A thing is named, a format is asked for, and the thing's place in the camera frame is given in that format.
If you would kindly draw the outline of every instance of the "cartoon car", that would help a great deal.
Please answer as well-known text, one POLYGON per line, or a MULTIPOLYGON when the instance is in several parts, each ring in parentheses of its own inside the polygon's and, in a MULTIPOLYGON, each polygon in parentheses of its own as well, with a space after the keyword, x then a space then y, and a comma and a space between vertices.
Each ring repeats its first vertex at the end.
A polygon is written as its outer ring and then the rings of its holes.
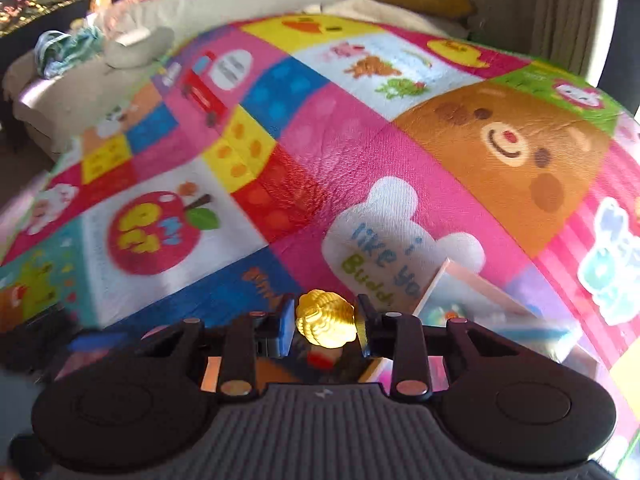
POLYGON ((210 78, 209 71, 216 61, 216 55, 207 51, 187 70, 182 86, 182 95, 191 97, 206 113, 207 126, 212 128, 226 112, 224 103, 206 85, 204 78, 210 78))

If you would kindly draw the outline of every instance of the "yellow square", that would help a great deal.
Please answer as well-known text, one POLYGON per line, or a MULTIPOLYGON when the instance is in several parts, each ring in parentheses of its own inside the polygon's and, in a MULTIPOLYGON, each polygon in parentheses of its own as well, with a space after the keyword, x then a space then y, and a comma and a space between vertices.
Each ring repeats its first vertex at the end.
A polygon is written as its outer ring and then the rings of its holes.
POLYGON ((276 140, 240 106, 234 110, 222 136, 254 175, 260 174, 276 147, 276 140))
POLYGON ((237 106, 222 137, 202 156, 225 189, 233 193, 260 174, 275 146, 275 139, 237 106))
POLYGON ((237 191, 255 179, 255 174, 249 170, 242 157, 224 137, 220 137, 202 152, 202 158, 220 179, 228 193, 237 191))
POLYGON ((82 183, 88 184, 131 158, 127 137, 118 134, 82 160, 82 183))
POLYGON ((245 25, 242 30, 289 53, 329 41, 383 32, 377 25, 320 14, 270 18, 245 25))
POLYGON ((640 418, 640 339, 636 339, 620 359, 611 367, 611 378, 625 397, 626 402, 640 418))

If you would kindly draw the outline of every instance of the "blue square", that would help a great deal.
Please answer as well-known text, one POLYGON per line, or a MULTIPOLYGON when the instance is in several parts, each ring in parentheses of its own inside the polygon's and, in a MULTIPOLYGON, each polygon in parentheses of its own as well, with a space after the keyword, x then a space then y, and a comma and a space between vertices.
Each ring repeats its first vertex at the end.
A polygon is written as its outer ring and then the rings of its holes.
POLYGON ((159 105, 126 133, 131 151, 140 153, 169 134, 177 125, 178 121, 164 103, 159 105))
POLYGON ((289 57, 265 71, 241 105, 278 140, 301 104, 328 80, 289 57))
POLYGON ((112 325, 113 330, 140 337, 160 325, 187 317, 205 326, 226 325, 252 310, 274 310, 283 294, 302 290, 268 247, 156 301, 112 325))

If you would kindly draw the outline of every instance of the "colorful play mat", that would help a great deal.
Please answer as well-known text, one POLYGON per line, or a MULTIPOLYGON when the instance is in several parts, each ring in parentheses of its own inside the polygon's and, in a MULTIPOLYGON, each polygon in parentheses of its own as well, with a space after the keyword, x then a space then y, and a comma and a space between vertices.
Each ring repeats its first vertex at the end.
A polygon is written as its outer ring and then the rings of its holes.
POLYGON ((638 428, 640 126, 583 80, 333 16, 227 25, 74 141, 4 257, 22 318, 141 335, 282 294, 411 312, 451 258, 575 317, 638 428))

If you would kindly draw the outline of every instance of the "red square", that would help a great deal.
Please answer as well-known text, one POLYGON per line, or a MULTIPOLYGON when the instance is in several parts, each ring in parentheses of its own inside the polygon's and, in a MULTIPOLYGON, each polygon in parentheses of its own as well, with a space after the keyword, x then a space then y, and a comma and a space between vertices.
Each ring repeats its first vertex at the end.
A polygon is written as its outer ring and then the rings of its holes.
POLYGON ((279 144, 260 175, 232 196, 269 243, 308 225, 327 198, 279 144))
POLYGON ((130 160, 82 186, 82 210, 86 211, 98 202, 119 193, 138 182, 130 160))
POLYGON ((6 264, 37 245, 58 228, 84 211, 80 164, 53 177, 36 196, 30 216, 18 232, 2 264, 6 264))

